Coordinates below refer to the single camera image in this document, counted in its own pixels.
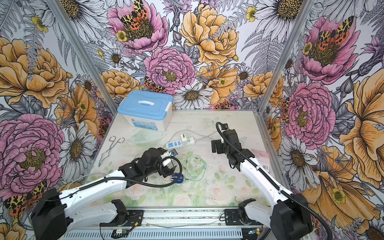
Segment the blue electric shaver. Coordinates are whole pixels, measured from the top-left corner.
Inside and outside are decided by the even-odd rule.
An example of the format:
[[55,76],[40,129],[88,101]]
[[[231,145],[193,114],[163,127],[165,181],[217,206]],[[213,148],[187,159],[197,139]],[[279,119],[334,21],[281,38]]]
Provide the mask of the blue electric shaver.
[[171,181],[176,184],[182,184],[184,181],[184,175],[179,173],[174,173],[171,177]]

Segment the white charger adapter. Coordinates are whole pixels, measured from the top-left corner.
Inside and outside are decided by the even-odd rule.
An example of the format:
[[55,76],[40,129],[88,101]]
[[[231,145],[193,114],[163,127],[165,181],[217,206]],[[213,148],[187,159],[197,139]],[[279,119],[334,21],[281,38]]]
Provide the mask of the white charger adapter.
[[195,139],[193,137],[188,137],[187,134],[181,134],[181,143],[183,146],[194,145]]

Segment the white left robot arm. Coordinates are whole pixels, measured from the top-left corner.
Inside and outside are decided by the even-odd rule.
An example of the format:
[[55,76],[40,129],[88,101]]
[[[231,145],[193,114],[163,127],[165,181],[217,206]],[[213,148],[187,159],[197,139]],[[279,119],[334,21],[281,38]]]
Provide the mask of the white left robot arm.
[[103,206],[88,205],[134,185],[166,188],[175,184],[176,180],[162,185],[150,184],[147,180],[155,173],[166,178],[173,175],[176,168],[181,169],[182,164],[177,155],[176,150],[150,148],[140,158],[98,180],[61,192],[56,189],[46,191],[31,213],[36,239],[58,240],[66,232],[97,223],[107,227],[123,225],[128,214],[121,200],[113,200]]

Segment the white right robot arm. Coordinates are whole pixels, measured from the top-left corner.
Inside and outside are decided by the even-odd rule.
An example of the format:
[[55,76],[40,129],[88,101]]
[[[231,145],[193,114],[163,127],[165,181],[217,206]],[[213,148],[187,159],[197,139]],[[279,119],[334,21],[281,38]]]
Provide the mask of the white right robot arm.
[[231,167],[253,182],[268,202],[263,207],[253,198],[238,207],[240,222],[258,222],[272,231],[278,240],[299,240],[313,231],[308,203],[302,195],[294,195],[268,173],[255,155],[242,148],[235,130],[221,130],[221,138],[213,140],[212,152],[226,155]]

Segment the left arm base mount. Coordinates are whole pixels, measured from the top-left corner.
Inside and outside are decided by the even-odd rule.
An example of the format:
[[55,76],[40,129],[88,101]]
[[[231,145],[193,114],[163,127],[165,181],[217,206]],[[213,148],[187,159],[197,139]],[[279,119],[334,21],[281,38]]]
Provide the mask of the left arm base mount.
[[139,227],[142,224],[144,210],[128,210],[125,214],[119,213],[109,223],[100,223],[101,227]]

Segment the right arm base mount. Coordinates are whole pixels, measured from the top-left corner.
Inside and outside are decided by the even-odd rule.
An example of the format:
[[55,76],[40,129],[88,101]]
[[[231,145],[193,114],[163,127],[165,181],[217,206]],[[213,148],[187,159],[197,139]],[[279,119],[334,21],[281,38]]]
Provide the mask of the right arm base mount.
[[226,226],[261,226],[262,224],[241,216],[238,209],[225,209],[224,222]]

